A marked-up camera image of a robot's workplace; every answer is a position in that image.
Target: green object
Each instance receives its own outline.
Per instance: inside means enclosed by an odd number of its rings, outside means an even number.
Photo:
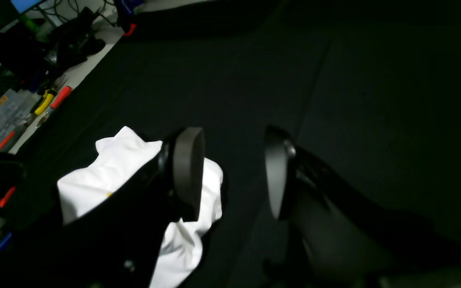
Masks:
[[[18,20],[19,22],[23,23],[33,34],[36,34],[40,30],[40,27],[24,14],[20,15]]]

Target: clear plastic container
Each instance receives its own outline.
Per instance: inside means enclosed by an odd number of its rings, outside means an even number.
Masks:
[[[34,103],[29,95],[11,89],[0,98],[0,143],[28,116]]]

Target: white cloth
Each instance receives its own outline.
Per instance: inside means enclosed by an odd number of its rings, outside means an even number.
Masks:
[[[95,208],[118,190],[160,151],[162,142],[144,142],[123,127],[115,137],[95,142],[99,156],[86,168],[73,171],[58,181],[64,224]],[[165,231],[150,287],[179,286],[198,266],[204,235],[222,216],[220,186],[223,172],[215,162],[204,160],[200,216],[197,222],[170,223]]]

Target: white desk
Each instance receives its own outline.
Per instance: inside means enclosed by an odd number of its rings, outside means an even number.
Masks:
[[[70,86],[72,89],[76,89],[76,87],[83,81],[83,79],[99,64],[99,62],[108,54],[108,52],[115,46],[118,40],[123,36],[124,32],[120,27],[111,27],[109,24],[104,24],[102,22],[98,22],[94,25],[101,25],[99,31],[95,34],[95,38],[102,39],[106,42],[106,47],[104,49],[92,56],[88,57],[86,62],[83,62],[75,67],[72,67],[65,73],[65,84],[64,86]],[[29,91],[20,92],[23,95],[31,94]],[[35,94],[32,97],[38,100],[40,98],[39,95]],[[15,143],[13,148],[10,150],[10,153],[17,153],[19,148],[28,140],[33,133],[36,131],[36,126],[41,116],[38,116],[33,123],[29,126],[26,132],[20,137],[20,139]]]

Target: monitor screen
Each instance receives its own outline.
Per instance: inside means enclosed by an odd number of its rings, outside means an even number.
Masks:
[[[42,0],[11,0],[12,4],[14,5],[15,9],[19,12],[19,14],[24,13],[28,9],[32,8],[35,5],[40,4]]]

